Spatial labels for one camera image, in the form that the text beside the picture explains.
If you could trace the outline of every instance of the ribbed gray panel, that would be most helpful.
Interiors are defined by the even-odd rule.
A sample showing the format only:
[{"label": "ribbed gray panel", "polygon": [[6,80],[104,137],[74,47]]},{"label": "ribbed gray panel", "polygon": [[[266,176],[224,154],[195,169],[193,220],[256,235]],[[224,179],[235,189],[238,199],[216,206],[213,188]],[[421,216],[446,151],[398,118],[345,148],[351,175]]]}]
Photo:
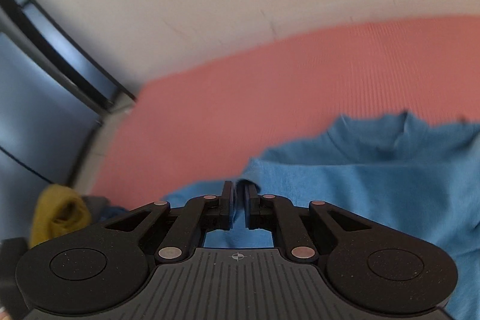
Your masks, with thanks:
[{"label": "ribbed gray panel", "polygon": [[[236,253],[243,255],[237,259]],[[32,311],[25,320],[66,317]],[[134,298],[78,320],[380,320],[332,293],[317,269],[278,250],[199,248],[189,260],[159,267]],[[416,320],[448,320],[440,310]]]}]

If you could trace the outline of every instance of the folded fabric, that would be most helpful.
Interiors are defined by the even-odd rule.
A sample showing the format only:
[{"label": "folded fabric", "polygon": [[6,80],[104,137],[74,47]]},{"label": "folded fabric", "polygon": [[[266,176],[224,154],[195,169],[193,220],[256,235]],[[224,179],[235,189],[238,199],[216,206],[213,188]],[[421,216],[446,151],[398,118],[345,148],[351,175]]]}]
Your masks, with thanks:
[{"label": "folded fabric", "polygon": [[85,228],[92,221],[82,198],[71,188],[48,186],[38,198],[30,233],[30,247]]},{"label": "folded fabric", "polygon": [[[267,150],[239,179],[307,207],[321,199],[427,240],[454,259],[458,285],[446,309],[457,320],[480,319],[480,124],[429,127],[410,113],[374,120],[341,116],[320,136]],[[189,186],[166,199],[220,194],[221,182]],[[207,235],[208,247],[268,247],[267,232]]]}]

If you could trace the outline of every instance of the blue garment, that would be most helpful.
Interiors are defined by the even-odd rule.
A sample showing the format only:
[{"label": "blue garment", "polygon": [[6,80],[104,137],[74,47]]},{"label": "blue garment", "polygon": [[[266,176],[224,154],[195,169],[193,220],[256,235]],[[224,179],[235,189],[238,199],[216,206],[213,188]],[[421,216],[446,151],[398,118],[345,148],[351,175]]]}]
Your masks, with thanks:
[{"label": "blue garment", "polygon": [[[327,132],[271,148],[251,159],[241,178],[261,194],[307,207],[321,199],[427,240],[455,261],[459,279],[447,311],[480,319],[480,124],[429,127],[410,113],[374,120],[339,117]],[[174,206],[220,194],[223,182],[171,195]],[[242,228],[210,233],[209,247],[267,247],[266,232]]]}]

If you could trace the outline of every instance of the red mat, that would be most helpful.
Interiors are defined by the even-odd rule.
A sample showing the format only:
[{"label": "red mat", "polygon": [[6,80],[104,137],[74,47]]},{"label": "red mat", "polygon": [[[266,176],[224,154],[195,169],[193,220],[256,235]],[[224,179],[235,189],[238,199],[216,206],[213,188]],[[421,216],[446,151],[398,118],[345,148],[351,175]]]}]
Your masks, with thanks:
[{"label": "red mat", "polygon": [[480,120],[480,17],[331,28],[149,83],[94,187],[137,207],[191,182],[238,175],[265,147],[341,113],[410,109],[431,124]]}]

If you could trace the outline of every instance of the rolled yellow fabric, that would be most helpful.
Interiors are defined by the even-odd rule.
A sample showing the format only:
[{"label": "rolled yellow fabric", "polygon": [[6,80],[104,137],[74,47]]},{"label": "rolled yellow fabric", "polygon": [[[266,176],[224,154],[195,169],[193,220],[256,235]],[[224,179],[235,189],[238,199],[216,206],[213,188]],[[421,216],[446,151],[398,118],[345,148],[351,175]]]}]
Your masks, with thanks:
[{"label": "rolled yellow fabric", "polygon": [[69,187],[48,186],[38,198],[30,247],[85,228],[92,217],[80,195]]}]

